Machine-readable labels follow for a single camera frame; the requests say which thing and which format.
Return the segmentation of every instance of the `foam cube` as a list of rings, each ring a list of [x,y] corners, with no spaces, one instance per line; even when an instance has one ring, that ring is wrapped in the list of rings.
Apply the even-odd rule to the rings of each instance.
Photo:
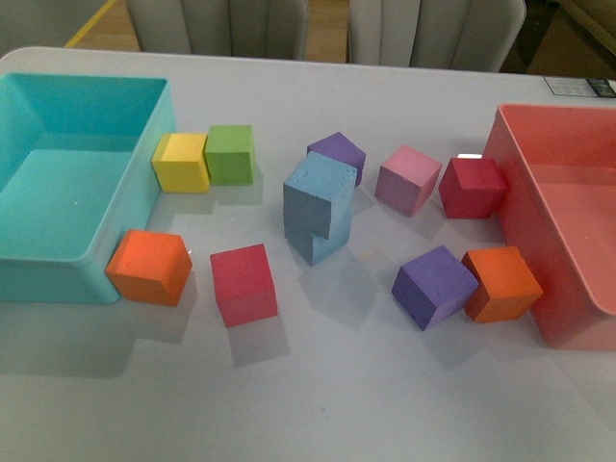
[[[329,239],[288,224],[285,225],[285,237],[309,265],[315,265],[348,242],[352,218],[353,213],[348,211],[343,222]]]
[[[477,286],[473,274],[441,245],[400,267],[392,295],[426,330],[464,308]]]
[[[401,146],[378,172],[374,195],[412,217],[434,191],[442,164],[409,146]]]
[[[276,292],[263,244],[210,255],[216,303],[233,327],[278,314]]]
[[[165,193],[205,193],[210,177],[205,167],[207,135],[165,133],[152,156],[152,166]]]
[[[309,152],[283,185],[285,226],[331,238],[347,218],[356,177],[355,167]]]
[[[251,185],[256,169],[251,125],[212,125],[205,160],[213,185]]]
[[[489,218],[507,184],[494,159],[451,159],[439,185],[447,218]]]
[[[543,294],[518,247],[469,250],[462,264],[479,281],[464,307],[473,321],[516,320]]]
[[[362,182],[366,153],[353,144],[340,132],[334,133],[320,141],[313,142],[308,146],[307,152],[315,151],[336,161],[357,168],[355,186]]]
[[[192,267],[181,236],[130,229],[105,273],[129,300],[177,306]]]

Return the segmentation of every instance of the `pink plastic bin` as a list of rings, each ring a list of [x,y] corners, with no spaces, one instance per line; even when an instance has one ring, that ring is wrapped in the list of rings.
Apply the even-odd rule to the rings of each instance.
[[[616,110],[501,105],[483,154],[509,184],[505,240],[544,290],[543,339],[616,350]]]

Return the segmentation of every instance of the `orange cube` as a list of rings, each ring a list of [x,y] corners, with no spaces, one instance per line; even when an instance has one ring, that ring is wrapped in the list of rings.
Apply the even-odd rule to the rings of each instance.
[[[131,229],[105,273],[124,298],[177,306],[192,267],[181,236]]]
[[[475,322],[516,320],[543,294],[518,247],[469,250],[462,264],[479,281],[464,307]]]

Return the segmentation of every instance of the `turquoise container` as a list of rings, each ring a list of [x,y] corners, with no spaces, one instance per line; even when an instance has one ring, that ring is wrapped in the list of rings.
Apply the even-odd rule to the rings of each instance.
[[[0,300],[116,301],[105,268],[146,226],[174,131],[165,79],[1,76]]]

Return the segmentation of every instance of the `gray chair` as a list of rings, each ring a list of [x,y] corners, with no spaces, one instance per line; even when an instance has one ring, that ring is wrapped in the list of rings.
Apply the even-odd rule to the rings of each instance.
[[[127,0],[142,51],[303,60],[307,0]]]
[[[524,0],[350,0],[348,58],[498,72],[525,16]]]

